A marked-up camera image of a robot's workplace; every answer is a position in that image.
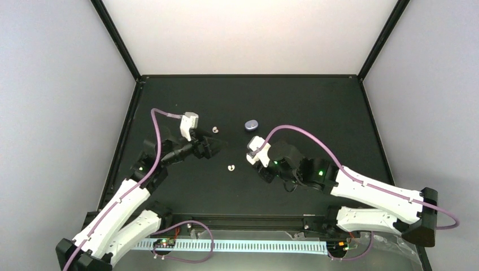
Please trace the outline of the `lavender earbud charging case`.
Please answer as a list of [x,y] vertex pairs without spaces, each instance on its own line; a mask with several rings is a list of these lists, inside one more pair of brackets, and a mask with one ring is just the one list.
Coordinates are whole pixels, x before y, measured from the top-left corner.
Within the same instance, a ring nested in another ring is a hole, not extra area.
[[257,130],[257,128],[259,127],[259,123],[257,120],[254,120],[254,119],[248,120],[245,122],[244,127],[246,131],[252,132]]

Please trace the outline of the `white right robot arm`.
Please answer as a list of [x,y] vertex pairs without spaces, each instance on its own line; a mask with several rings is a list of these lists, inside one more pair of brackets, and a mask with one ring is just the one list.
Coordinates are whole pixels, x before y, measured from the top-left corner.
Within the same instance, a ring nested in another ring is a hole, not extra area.
[[403,189],[363,176],[354,170],[322,158],[307,158],[286,142],[269,144],[254,136],[247,144],[247,161],[261,179],[275,178],[289,192],[306,186],[323,194],[354,200],[366,208],[330,207],[322,220],[323,232],[331,237],[340,232],[376,231],[401,236],[423,247],[436,244],[438,193],[426,187],[420,191]]

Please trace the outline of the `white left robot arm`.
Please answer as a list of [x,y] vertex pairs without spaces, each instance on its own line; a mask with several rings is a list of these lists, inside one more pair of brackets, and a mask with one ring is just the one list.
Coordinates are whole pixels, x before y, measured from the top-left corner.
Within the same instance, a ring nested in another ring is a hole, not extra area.
[[171,211],[151,202],[132,220],[168,176],[167,168],[189,156],[210,159],[227,147],[227,142],[199,128],[191,129],[191,140],[175,138],[164,128],[156,139],[146,139],[132,165],[132,175],[121,182],[117,192],[89,225],[74,238],[62,239],[55,252],[61,270],[113,270],[119,260],[144,238],[159,231]]

